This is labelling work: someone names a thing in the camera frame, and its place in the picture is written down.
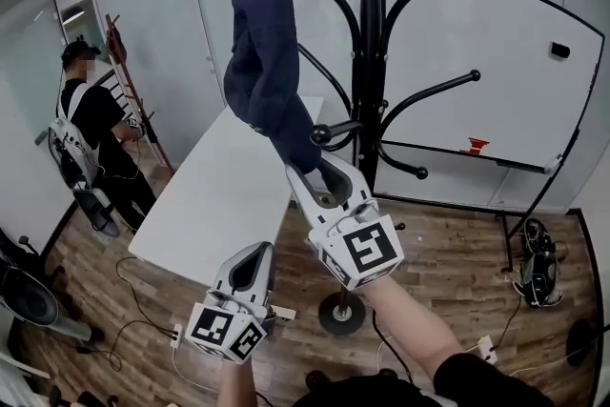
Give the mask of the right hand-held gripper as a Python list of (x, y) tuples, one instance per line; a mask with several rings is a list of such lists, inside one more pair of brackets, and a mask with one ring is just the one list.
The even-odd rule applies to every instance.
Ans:
[[(305, 175), (289, 164), (285, 172), (305, 219), (328, 220), (329, 209)], [(335, 154), (323, 154), (322, 180), (338, 207), (353, 209), (309, 231), (318, 260), (349, 292), (391, 273), (404, 252), (392, 218), (379, 211), (363, 173)]]

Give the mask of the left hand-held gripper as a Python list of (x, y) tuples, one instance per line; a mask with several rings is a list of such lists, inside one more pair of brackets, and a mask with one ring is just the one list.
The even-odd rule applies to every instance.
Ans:
[[(227, 259), (215, 288), (197, 302), (184, 338), (203, 353), (244, 364), (275, 325), (267, 305), (275, 280), (275, 246), (268, 241), (250, 245)], [(246, 299), (235, 295), (240, 292)]]

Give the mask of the blue cloth garment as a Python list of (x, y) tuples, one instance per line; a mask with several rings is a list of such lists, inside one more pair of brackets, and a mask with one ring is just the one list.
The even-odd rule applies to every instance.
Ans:
[(299, 52), (293, 0), (232, 0), (232, 57), (224, 92), (234, 114), (267, 137), (287, 164), (310, 173), (321, 159), (314, 122), (298, 95)]

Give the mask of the black coat rack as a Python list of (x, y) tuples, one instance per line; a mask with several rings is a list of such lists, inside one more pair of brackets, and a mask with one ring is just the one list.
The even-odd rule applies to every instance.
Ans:
[[(344, 14), (352, 38), (352, 99), (348, 134), (337, 151), (354, 140), (353, 161), (363, 172), (369, 190), (375, 189), (377, 161), (382, 156), (381, 116), (385, 89), (385, 56), (391, 30), (410, 0), (398, 0), (390, 16), (385, 15), (385, 0), (360, 0), (359, 24), (346, 0), (334, 0)], [(319, 305), (318, 319), (328, 333), (347, 336), (363, 325), (366, 317), (362, 300), (345, 288), (328, 295)]]

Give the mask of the person's right forearm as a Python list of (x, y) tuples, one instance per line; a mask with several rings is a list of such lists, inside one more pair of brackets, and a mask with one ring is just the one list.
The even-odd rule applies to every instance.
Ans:
[(389, 275), (364, 286), (362, 292), (400, 349), (428, 378), (433, 379), (449, 357), (465, 352), (450, 327)]

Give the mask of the person's left forearm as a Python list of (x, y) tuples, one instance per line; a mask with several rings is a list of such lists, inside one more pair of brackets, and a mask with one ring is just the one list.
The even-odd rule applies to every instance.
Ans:
[(252, 362), (222, 363), (217, 407), (257, 407)]

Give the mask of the wooden ladder rack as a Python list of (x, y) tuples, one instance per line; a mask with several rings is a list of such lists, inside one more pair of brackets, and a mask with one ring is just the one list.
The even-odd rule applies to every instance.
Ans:
[(112, 58), (112, 61), (118, 65), (119, 70), (123, 75), (124, 82), (126, 84), (126, 97), (133, 102), (137, 118), (141, 122), (142, 126), (146, 129), (146, 135), (149, 142), (153, 146), (155, 154), (161, 159), (164, 166), (170, 171), (171, 174), (175, 173), (173, 164), (170, 162), (169, 157), (166, 155), (161, 143), (158, 140), (158, 136), (151, 124), (150, 117), (153, 112), (147, 112), (142, 98), (139, 96), (137, 89), (132, 81), (131, 74), (127, 66), (127, 51), (122, 39), (120, 32), (116, 26), (116, 22), (119, 19), (119, 15), (111, 18), (109, 14), (105, 15), (106, 21), (106, 34), (107, 34), (107, 48)]

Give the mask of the white table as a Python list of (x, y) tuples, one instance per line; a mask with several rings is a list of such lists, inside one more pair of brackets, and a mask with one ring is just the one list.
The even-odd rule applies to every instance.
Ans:
[(270, 140), (225, 108), (157, 197), (129, 251), (211, 286), (230, 257), (275, 242), (291, 196)]

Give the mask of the red whiteboard object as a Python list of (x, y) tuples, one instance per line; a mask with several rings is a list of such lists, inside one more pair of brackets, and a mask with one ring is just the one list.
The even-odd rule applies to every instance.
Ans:
[(462, 149), (460, 152), (472, 155), (482, 155), (483, 150), (490, 145), (490, 142), (470, 137), (469, 144), (470, 146), (467, 149)]

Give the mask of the white whiteboard on black stand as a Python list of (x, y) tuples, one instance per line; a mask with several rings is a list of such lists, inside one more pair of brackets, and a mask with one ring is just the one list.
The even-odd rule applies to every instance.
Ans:
[[(385, 56), (376, 192), (520, 217), (541, 209), (574, 152), (604, 40), (547, 0), (410, 0)], [(553, 57), (552, 42), (570, 56)], [(490, 142), (482, 155), (460, 152), (470, 137)]]

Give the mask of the black office chair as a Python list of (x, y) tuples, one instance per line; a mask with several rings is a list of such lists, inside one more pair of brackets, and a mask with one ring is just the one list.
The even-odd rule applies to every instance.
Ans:
[(60, 301), (63, 296), (71, 305), (71, 297), (53, 289), (64, 272), (58, 266), (48, 275), (46, 260), (26, 235), (15, 243), (0, 228), (0, 305), (20, 320), (88, 342), (93, 338), (93, 328), (72, 319)]

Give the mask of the white backpack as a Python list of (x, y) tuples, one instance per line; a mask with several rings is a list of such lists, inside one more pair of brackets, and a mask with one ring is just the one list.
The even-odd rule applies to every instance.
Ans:
[(99, 173), (100, 144), (94, 149), (73, 124), (72, 119), (92, 84), (80, 84), (71, 96), (69, 110), (64, 111), (60, 94), (57, 96), (57, 116), (49, 125), (48, 142), (51, 156), (71, 190), (91, 191)]

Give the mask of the person's black shirt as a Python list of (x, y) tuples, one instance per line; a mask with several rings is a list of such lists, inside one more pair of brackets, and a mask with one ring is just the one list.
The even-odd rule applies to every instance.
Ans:
[(456, 354), (433, 378), (433, 392), (386, 375), (354, 376), (315, 387), (293, 407), (555, 407), (536, 388), (483, 359)]

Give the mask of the black round base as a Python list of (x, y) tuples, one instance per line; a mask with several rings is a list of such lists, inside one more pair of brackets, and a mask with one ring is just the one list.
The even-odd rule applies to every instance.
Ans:
[(594, 328), (586, 319), (577, 320), (566, 340), (566, 360), (572, 367), (579, 367), (592, 351), (596, 341), (610, 331), (610, 324)]

